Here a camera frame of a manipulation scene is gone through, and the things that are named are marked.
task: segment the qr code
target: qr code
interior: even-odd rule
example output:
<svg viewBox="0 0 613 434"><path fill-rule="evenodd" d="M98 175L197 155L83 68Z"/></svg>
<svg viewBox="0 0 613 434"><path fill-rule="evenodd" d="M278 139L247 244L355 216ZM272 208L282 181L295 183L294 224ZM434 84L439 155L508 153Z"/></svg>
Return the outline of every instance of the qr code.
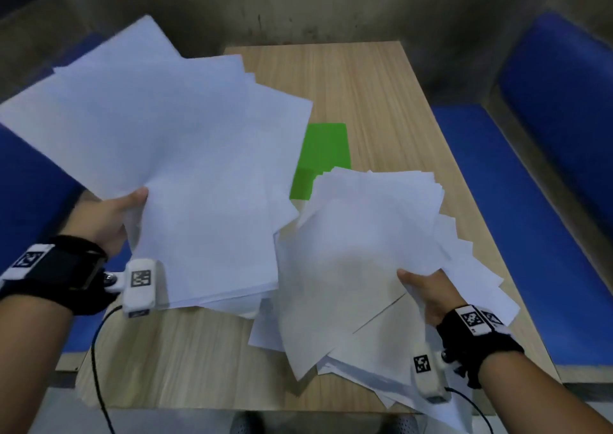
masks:
<svg viewBox="0 0 613 434"><path fill-rule="evenodd" d="M498 316L496 316L492 312L490 312L490 311L482 311L481 313L483 313L483 315L488 319L488 321L493 322L494 324L499 324L501 326L504 326L502 321L500 321L498 319Z"/></svg>
<svg viewBox="0 0 613 434"><path fill-rule="evenodd" d="M45 252L26 252L13 263L12 268L31 268L44 254Z"/></svg>
<svg viewBox="0 0 613 434"><path fill-rule="evenodd" d="M151 285L151 270L132 271L130 287L141 287Z"/></svg>
<svg viewBox="0 0 613 434"><path fill-rule="evenodd" d="M479 324L485 324L483 319L477 314L476 311L471 311L470 313L464 313L461 315L462 319L469 327L474 327Z"/></svg>
<svg viewBox="0 0 613 434"><path fill-rule="evenodd" d="M415 363L416 373L426 373L430 371L430 361L428 360L428 355L413 357L413 362Z"/></svg>

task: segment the person's right arm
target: person's right arm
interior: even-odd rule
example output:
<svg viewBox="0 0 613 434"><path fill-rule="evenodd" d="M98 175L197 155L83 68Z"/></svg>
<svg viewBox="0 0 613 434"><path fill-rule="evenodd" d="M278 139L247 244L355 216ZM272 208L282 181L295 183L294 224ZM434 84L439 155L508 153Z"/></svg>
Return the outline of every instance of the person's right arm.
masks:
<svg viewBox="0 0 613 434"><path fill-rule="evenodd" d="M424 299L428 324L466 305L443 271L418 276L398 270L398 278ZM613 434L613 425L542 371L523 353L489 355L479 369L479 383L509 434Z"/></svg>

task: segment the stack of paper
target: stack of paper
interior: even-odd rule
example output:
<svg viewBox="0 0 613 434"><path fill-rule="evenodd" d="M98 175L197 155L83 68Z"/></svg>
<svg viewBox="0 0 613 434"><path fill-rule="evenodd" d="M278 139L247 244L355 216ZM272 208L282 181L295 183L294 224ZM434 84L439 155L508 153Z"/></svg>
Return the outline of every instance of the stack of paper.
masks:
<svg viewBox="0 0 613 434"><path fill-rule="evenodd" d="M425 325L419 295L397 268L429 275L442 268L467 302L509 325L518 306L502 279L473 258L456 222L439 214L444 191L433 174L362 173L343 168L319 176L295 229L277 242L279 290L263 300L250 345L285 351L297 379L317 366L375 391L387 406L400 402L471 430L471 406L456 395L433 405L411 380L415 343L442 350ZM447 371L451 387L471 396Z"/></svg>
<svg viewBox="0 0 613 434"><path fill-rule="evenodd" d="M258 85L238 55L181 58L145 17L0 105L0 122L100 198L149 188L126 220L165 267L158 306L257 311L312 103Z"/></svg>

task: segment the green rectangle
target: green rectangle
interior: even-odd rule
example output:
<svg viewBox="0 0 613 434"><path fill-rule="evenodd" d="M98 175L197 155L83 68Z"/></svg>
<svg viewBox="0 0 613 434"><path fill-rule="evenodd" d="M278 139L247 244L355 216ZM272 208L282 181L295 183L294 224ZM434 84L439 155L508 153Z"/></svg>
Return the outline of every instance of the green rectangle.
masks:
<svg viewBox="0 0 613 434"><path fill-rule="evenodd" d="M351 169L347 126L343 123L309 124L289 198L308 200L315 178L333 167Z"/></svg>

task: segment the table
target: table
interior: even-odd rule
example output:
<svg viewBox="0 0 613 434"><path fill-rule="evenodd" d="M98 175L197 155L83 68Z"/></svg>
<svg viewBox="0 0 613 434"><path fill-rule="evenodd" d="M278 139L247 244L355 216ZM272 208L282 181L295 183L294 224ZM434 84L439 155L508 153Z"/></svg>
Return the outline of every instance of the table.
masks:
<svg viewBox="0 0 613 434"><path fill-rule="evenodd" d="M474 255L504 278L522 307L511 326L526 355L559 380L399 42L233 47L257 81L314 101L311 122L346 123L356 170L433 171L442 212ZM203 308L126 320L112 316L97 348L102 393L113 408L224 408L383 412L374 393L338 376L315 377L300 396L282 353L249 347L251 321ZM96 405L87 358L79 396Z"/></svg>

